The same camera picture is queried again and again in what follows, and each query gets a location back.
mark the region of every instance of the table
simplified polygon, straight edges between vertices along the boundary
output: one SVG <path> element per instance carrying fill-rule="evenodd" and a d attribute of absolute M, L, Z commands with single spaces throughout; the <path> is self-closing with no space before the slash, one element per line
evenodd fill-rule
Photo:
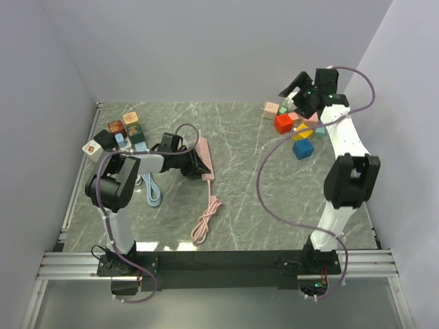
<path fill-rule="evenodd" d="M 263 103 L 105 103 L 98 109 L 95 132 L 111 121 L 136 111 L 147 144 L 175 132 L 181 123 L 192 123 L 209 142 L 215 168 L 213 194 L 223 203 L 211 221 L 208 239 L 193 246 L 190 234 L 207 207 L 207 185 L 188 180 L 172 169 L 154 174 L 163 202 L 158 208 L 146 202 L 145 185 L 136 188 L 128 205 L 132 231 L 139 250 L 265 250 L 301 249 L 311 233 L 280 223 L 262 209 L 256 195 L 260 161 L 279 140 L 273 121 L 262 118 Z M 195 140 L 190 127 L 182 129 L 188 144 Z M 268 160 L 261 176 L 267 205 L 290 220 L 317 225 L 324 208 L 322 186 L 335 158 L 328 136 L 311 137 L 313 155 L 297 160 L 293 141 L 282 145 Z M 87 160 L 67 221 L 69 233 L 64 252 L 88 252 L 105 245 L 102 219 L 84 185 L 94 162 Z M 348 222 L 343 240 L 349 249 L 376 249 L 375 234 L 366 206 Z"/>

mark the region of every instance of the white cube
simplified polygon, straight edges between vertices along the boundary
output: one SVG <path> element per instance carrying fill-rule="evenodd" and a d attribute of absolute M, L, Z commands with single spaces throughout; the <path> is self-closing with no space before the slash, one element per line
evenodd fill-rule
<path fill-rule="evenodd" d="M 82 151 L 84 151 L 90 160 L 97 162 L 104 149 L 92 139 L 82 147 Z"/>

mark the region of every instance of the gray floor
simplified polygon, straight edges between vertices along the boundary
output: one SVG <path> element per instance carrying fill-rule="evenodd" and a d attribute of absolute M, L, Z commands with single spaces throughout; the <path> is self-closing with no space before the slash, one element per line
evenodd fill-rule
<path fill-rule="evenodd" d="M 263 103 L 106 103 L 95 131 L 135 110 L 152 146 L 163 132 L 193 123 L 208 139 L 216 174 L 213 194 L 223 202 L 206 243 L 198 249 L 301 249 L 310 231 L 277 222 L 257 200 L 257 168 L 279 139 L 273 121 L 262 119 L 262 107 Z M 182 133 L 189 143 L 194 140 L 190 128 Z M 335 158 L 327 136 L 314 136 L 311 142 L 313 155 L 300 161 L 292 153 L 293 141 L 280 147 L 265 166 L 261 190 L 269 207 L 284 218 L 316 225 L 324 208 L 322 185 Z M 102 220 L 84 194 L 93 166 L 87 162 L 84 168 L 65 252 L 88 252 L 95 243 L 105 244 Z M 190 233 L 207 206 L 206 183 L 186 180 L 177 170 L 155 174 L 154 179 L 164 196 L 162 205 L 148 206 L 142 185 L 128 206 L 139 249 L 197 249 Z M 363 206 L 348 222 L 344 240 L 349 249 L 375 249 L 373 232 Z"/>
<path fill-rule="evenodd" d="M 297 291 L 200 289 L 158 293 L 143 304 L 112 300 L 110 283 L 51 281 L 35 328 L 402 328 L 387 279 L 350 279 L 315 303 Z"/>

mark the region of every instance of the cube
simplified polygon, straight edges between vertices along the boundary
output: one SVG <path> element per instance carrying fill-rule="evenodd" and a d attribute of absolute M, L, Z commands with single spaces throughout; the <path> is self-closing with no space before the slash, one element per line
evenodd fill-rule
<path fill-rule="evenodd" d="M 82 151 L 84 151 L 90 160 L 97 162 L 104 149 L 99 143 L 92 139 L 82 147 Z"/>
<path fill-rule="evenodd" d="M 268 101 L 265 105 L 265 108 L 263 109 L 262 117 L 266 119 L 274 120 L 276 118 L 278 109 L 279 109 L 279 104 Z"/>
<path fill-rule="evenodd" d="M 126 146 L 126 142 L 125 142 L 125 138 L 123 137 L 122 134 L 116 134 L 115 135 L 117 144 L 119 146 L 120 149 L 123 149 Z"/>
<path fill-rule="evenodd" d="M 117 146 L 116 139 L 108 130 L 101 130 L 93 139 L 96 143 L 102 146 L 103 149 L 112 149 Z"/>
<path fill-rule="evenodd" d="M 128 127 L 130 125 L 134 125 L 136 123 L 139 123 L 139 118 L 137 117 L 136 112 L 130 112 L 123 115 L 123 122 L 125 122 L 125 125 Z"/>
<path fill-rule="evenodd" d="M 274 119 L 274 127 L 279 134 L 284 134 L 293 129 L 293 121 L 288 114 L 281 114 Z"/>
<path fill-rule="evenodd" d="M 307 139 L 301 139 L 294 143 L 293 152 L 298 160 L 308 158 L 312 155 L 314 151 L 314 146 Z"/>
<path fill-rule="evenodd" d="M 123 126 L 123 123 L 120 120 L 110 122 L 108 124 L 108 129 L 110 130 L 110 133 L 113 135 L 122 134 L 124 138 L 126 137 L 125 127 Z"/>
<path fill-rule="evenodd" d="M 288 109 L 286 107 L 281 107 L 281 109 L 279 110 L 278 114 L 285 114 L 288 111 Z"/>
<path fill-rule="evenodd" d="M 302 129 L 306 129 L 308 128 L 305 124 L 301 123 L 297 128 L 296 131 L 298 130 L 302 130 Z M 306 139 L 311 137 L 311 135 L 313 134 L 312 130 L 307 130 L 306 132 L 299 132 L 298 134 L 295 134 L 292 136 L 292 139 L 294 139 L 295 141 L 300 141 L 302 139 Z"/>
<path fill-rule="evenodd" d="M 128 136 L 130 137 L 132 144 L 137 144 L 145 141 L 145 135 L 143 135 L 142 127 L 138 123 L 131 125 L 127 129 Z"/>
<path fill-rule="evenodd" d="M 308 127 L 314 127 L 318 125 L 318 115 L 317 112 L 309 117 L 309 119 L 302 118 L 302 122 Z"/>
<path fill-rule="evenodd" d="M 327 134 L 327 132 L 326 132 L 324 127 L 316 128 L 314 130 L 314 132 L 316 133 L 316 136 L 319 136 L 319 137 L 323 137 L 323 136 L 325 136 Z"/>
<path fill-rule="evenodd" d="M 297 115 L 297 113 L 292 112 L 292 113 L 288 113 L 289 118 L 293 121 L 294 124 L 296 124 L 297 122 L 300 121 L 299 116 Z"/>

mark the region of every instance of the cable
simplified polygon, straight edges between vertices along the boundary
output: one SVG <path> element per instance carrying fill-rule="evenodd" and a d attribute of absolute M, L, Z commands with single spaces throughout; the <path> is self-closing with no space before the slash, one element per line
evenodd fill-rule
<path fill-rule="evenodd" d="M 203 215 L 198 217 L 198 224 L 191 232 L 191 239 L 194 245 L 201 245 L 205 242 L 207 234 L 209 233 L 209 221 L 212 216 L 217 212 L 219 206 L 222 205 L 221 201 L 211 194 L 211 181 L 207 181 L 207 188 L 209 192 L 209 206 L 203 212 Z"/>
<path fill-rule="evenodd" d="M 353 69 L 353 68 L 350 68 L 347 66 L 330 66 L 330 67 L 332 67 L 333 69 L 342 69 L 342 70 L 352 71 L 352 72 L 355 72 L 355 73 L 358 73 L 359 75 L 361 75 L 368 83 L 370 90 L 372 92 L 372 99 L 370 100 L 369 104 L 362 106 L 362 107 L 355 109 L 355 110 L 350 110 L 347 114 L 337 118 L 336 120 L 334 120 L 332 122 L 316 125 L 314 127 L 307 127 L 305 129 L 301 129 L 301 130 L 296 130 L 295 132 L 292 132 L 292 133 L 287 134 L 286 136 L 282 137 L 280 139 L 280 141 L 273 147 L 273 149 L 270 152 L 268 152 L 268 154 L 262 160 L 262 163 L 258 169 L 258 174 L 256 176 L 256 192 L 258 195 L 258 200 L 259 200 L 259 202 L 261 202 L 261 205 L 265 209 L 266 212 L 268 212 L 270 215 L 272 215 L 278 221 L 281 221 L 281 222 L 286 223 L 288 225 L 296 226 L 298 228 L 307 228 L 310 230 L 319 230 L 321 232 L 327 233 L 330 236 L 332 236 L 333 238 L 335 238 L 335 240 L 338 241 L 338 243 L 342 246 L 342 248 L 344 250 L 345 260 L 344 260 L 344 267 L 343 267 L 343 271 L 342 271 L 342 276 L 340 277 L 340 279 L 337 281 L 337 283 L 333 286 L 333 288 L 331 290 L 328 290 L 324 295 L 317 297 L 317 299 L 322 299 L 322 298 L 325 298 L 325 297 L 331 295 L 335 290 L 338 289 L 338 287 L 340 285 L 342 285 L 344 277 L 346 276 L 346 272 L 348 271 L 348 249 L 345 246 L 345 244 L 343 243 L 343 241 L 341 240 L 341 238 L 336 236 L 332 231 L 325 230 L 324 228 L 319 228 L 318 226 L 314 226 L 314 225 L 307 225 L 307 224 L 296 223 L 294 221 L 289 221 L 287 219 L 280 217 L 279 215 L 274 213 L 273 210 L 269 209 L 267 207 L 267 205 L 265 204 L 264 200 L 262 199 L 261 174 L 262 174 L 262 169 L 263 169 L 264 165 L 266 164 L 266 162 L 270 158 L 270 156 L 274 153 L 274 151 L 276 151 L 283 143 L 288 141 L 292 136 L 297 135 L 298 133 L 301 133 L 301 132 L 306 132 L 307 130 L 314 130 L 314 129 L 319 128 L 319 127 L 328 127 L 330 125 L 335 125 L 336 123 L 339 123 L 340 121 L 344 120 L 347 116 L 371 107 L 372 104 L 375 102 L 375 88 L 374 88 L 372 82 L 369 80 L 369 78 L 364 73 L 362 73 L 361 71 L 358 71 L 357 69 Z"/>
<path fill-rule="evenodd" d="M 100 246 L 100 245 L 93 245 L 92 248 L 91 248 L 91 256 L 95 257 L 97 260 L 100 260 L 100 258 L 97 257 L 95 255 L 95 253 L 93 252 L 93 249 L 95 249 L 96 247 L 100 248 L 100 250 L 102 250 L 103 252 L 105 252 L 105 248 Z"/>
<path fill-rule="evenodd" d="M 182 151 L 182 152 L 175 152 L 175 153 L 172 153 L 172 152 L 157 152 L 157 151 L 152 151 L 152 150 L 142 151 L 142 152 L 114 151 L 114 152 L 111 152 L 111 153 L 107 154 L 104 157 L 104 159 L 100 163 L 99 168 L 97 170 L 97 177 L 96 177 L 96 200 L 97 200 L 97 204 L 99 206 L 99 209 L 104 214 L 104 221 L 105 221 L 105 226 L 106 226 L 107 233 L 108 233 L 108 239 L 110 240 L 110 243 L 111 243 L 111 245 L 112 245 L 116 255 L 118 255 L 118 257 L 120 259 L 122 259 L 123 262 L 125 262 L 128 265 L 131 265 L 131 266 L 139 269 L 140 271 L 145 273 L 147 276 L 151 277 L 153 279 L 153 281 L 154 281 L 154 290 L 147 297 L 142 298 L 140 300 L 125 300 L 125 299 L 123 299 L 123 298 L 121 298 L 119 296 L 116 296 L 116 295 L 113 296 L 114 298 L 116 298 L 117 300 L 120 300 L 121 302 L 129 303 L 129 304 L 136 304 L 136 303 L 141 303 L 141 302 L 145 302 L 147 300 L 150 300 L 151 298 L 154 297 L 154 295 L 156 294 L 156 292 L 158 290 L 158 280 L 150 271 L 148 271 L 147 269 L 143 268 L 140 265 L 137 265 L 136 263 L 132 262 L 131 260 L 129 260 L 125 256 L 123 256 L 121 251 L 120 251 L 120 249 L 117 247 L 115 238 L 114 238 L 114 236 L 112 234 L 112 229 L 111 229 L 111 225 L 110 225 L 110 217 L 108 216 L 108 212 L 105 209 L 105 207 L 104 207 L 104 205 L 102 203 L 102 198 L 101 198 L 101 176 L 102 176 L 102 171 L 104 170 L 104 166 L 110 160 L 110 158 L 112 156 L 117 155 L 117 154 L 125 154 L 125 155 L 160 154 L 162 156 L 178 156 L 178 155 L 189 153 L 197 145 L 198 139 L 200 137 L 200 133 L 198 132 L 197 128 L 193 124 L 191 124 L 191 123 L 183 123 L 182 125 L 179 125 L 177 127 L 176 134 L 178 133 L 178 130 L 180 130 L 184 126 L 192 127 L 193 130 L 195 131 L 196 135 L 197 135 L 195 143 L 190 148 L 188 148 L 187 150 Z"/>
<path fill-rule="evenodd" d="M 134 145 L 134 148 L 137 152 L 148 151 L 148 146 L 146 145 L 146 142 L 137 143 Z M 152 178 L 152 174 L 143 173 L 141 174 L 141 179 L 143 179 L 146 185 L 147 203 L 153 208 L 160 206 L 160 204 L 162 203 L 162 195 L 160 189 Z"/>

